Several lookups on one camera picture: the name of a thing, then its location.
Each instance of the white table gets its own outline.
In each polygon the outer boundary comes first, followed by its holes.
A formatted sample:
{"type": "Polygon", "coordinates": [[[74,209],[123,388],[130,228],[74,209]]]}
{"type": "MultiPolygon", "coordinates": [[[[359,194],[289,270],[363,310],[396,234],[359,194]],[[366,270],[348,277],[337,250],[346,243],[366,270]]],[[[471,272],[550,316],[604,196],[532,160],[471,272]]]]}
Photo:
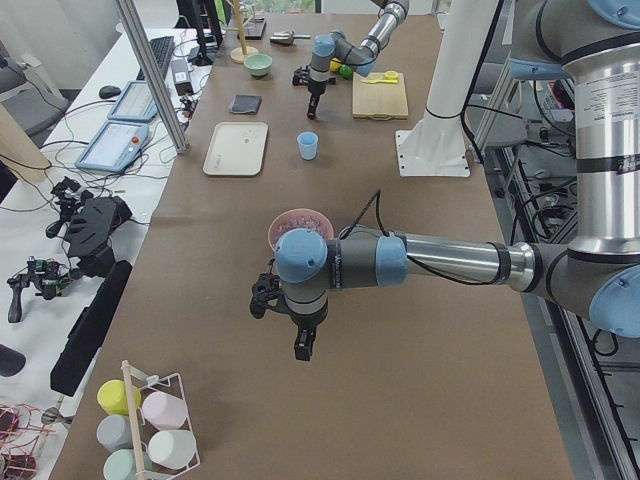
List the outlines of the white table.
{"type": "MultiPolygon", "coordinates": [[[[147,35],[149,38],[173,35],[176,55],[186,55],[195,46],[192,41],[195,39],[194,30],[149,30],[147,35]]],[[[89,79],[70,109],[100,100],[98,91],[104,85],[117,85],[123,88],[129,80],[135,79],[138,69],[129,41],[126,35],[123,35],[89,79]]],[[[194,97],[199,96],[198,90],[201,91],[210,71],[211,67],[193,67],[191,80],[196,91],[194,97]]],[[[180,107],[170,73],[167,78],[169,80],[166,83],[174,106],[180,107]]],[[[98,103],[69,114],[60,121],[47,143],[71,139],[89,142],[106,121],[106,115],[111,106],[112,103],[98,103]]],[[[159,118],[150,125],[150,132],[153,137],[147,149],[144,150],[143,160],[146,161],[138,172],[139,175],[144,176],[125,175],[115,181],[107,182],[107,188],[114,195],[125,200],[133,213],[132,218],[140,222],[140,224],[126,222],[111,236],[116,260],[128,260],[130,263],[135,262],[147,232],[147,226],[141,224],[150,221],[175,157],[175,149],[159,118]]],[[[47,171],[50,181],[45,180],[35,185],[18,181],[1,206],[5,209],[33,209],[45,203],[44,198],[36,191],[36,187],[44,197],[50,199],[52,195],[49,192],[52,184],[58,183],[64,176],[78,180],[83,186],[86,185],[85,180],[103,176],[75,171],[73,164],[82,149],[82,145],[73,143],[56,143],[44,147],[42,151],[54,166],[47,171]],[[73,171],[66,170],[64,167],[71,168],[73,171]]],[[[99,189],[94,189],[92,192],[96,196],[100,194],[99,189]]],[[[26,267],[29,256],[37,259],[51,258],[63,264],[67,263],[62,240],[48,239],[44,234],[47,225],[57,219],[58,213],[49,206],[32,212],[0,210],[0,245],[2,245],[0,279],[3,280],[0,283],[4,284],[4,280],[26,267]]],[[[64,234],[64,228],[60,232],[61,235],[64,234]]],[[[27,357],[27,363],[20,373],[14,377],[0,377],[0,403],[4,405],[26,403],[46,409],[62,402],[60,410],[64,415],[75,413],[89,375],[85,375],[74,397],[63,397],[49,388],[49,374],[66,344],[69,330],[82,309],[91,303],[102,280],[97,277],[83,277],[67,287],[62,297],[51,301],[36,297],[36,289],[33,286],[23,290],[23,321],[18,324],[9,324],[6,321],[12,292],[8,286],[0,287],[0,343],[18,350],[27,357]]],[[[37,417],[34,420],[39,423],[39,415],[37,417]]],[[[39,454],[38,474],[35,477],[37,479],[49,476],[66,438],[66,430],[61,425],[54,425],[52,428],[54,433],[42,439],[36,449],[36,453],[39,454]]]]}

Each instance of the green bowl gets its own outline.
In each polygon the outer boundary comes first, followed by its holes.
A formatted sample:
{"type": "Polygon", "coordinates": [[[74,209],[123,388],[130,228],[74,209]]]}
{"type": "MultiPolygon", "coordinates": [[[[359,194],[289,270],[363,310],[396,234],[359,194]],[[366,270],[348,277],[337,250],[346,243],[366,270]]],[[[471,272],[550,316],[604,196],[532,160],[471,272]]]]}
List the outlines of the green bowl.
{"type": "Polygon", "coordinates": [[[256,53],[244,59],[244,67],[254,77],[262,77],[269,73],[273,59],[264,53],[256,53]]]}

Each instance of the computer mouse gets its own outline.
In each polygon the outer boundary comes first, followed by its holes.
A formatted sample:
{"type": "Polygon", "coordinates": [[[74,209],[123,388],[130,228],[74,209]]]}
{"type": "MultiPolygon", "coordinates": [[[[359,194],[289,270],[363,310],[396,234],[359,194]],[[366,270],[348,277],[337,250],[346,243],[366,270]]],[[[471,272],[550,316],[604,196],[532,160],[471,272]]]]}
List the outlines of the computer mouse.
{"type": "Polygon", "coordinates": [[[119,87],[116,87],[115,85],[105,85],[98,92],[98,96],[103,100],[106,100],[107,98],[117,97],[121,93],[122,90],[120,90],[119,87]]]}

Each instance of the pink bowl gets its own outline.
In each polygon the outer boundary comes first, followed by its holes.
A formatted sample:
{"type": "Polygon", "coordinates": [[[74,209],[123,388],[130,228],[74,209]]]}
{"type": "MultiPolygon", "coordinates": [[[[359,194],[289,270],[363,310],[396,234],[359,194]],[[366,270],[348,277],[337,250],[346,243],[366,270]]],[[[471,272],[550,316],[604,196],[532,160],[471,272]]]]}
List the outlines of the pink bowl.
{"type": "Polygon", "coordinates": [[[269,227],[269,245],[276,248],[278,239],[294,228],[308,228],[318,232],[325,240],[333,238],[333,226],[327,217],[308,208],[296,208],[278,215],[269,227]]]}

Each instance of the folded gray cloth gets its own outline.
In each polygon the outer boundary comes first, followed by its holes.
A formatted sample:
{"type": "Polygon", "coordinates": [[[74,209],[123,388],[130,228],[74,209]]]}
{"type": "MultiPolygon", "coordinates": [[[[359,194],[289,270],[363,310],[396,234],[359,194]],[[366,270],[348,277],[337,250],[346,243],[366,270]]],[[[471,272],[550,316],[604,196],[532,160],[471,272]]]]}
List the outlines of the folded gray cloth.
{"type": "Polygon", "coordinates": [[[262,97],[260,95],[236,95],[229,104],[229,112],[255,115],[258,113],[262,97]]]}

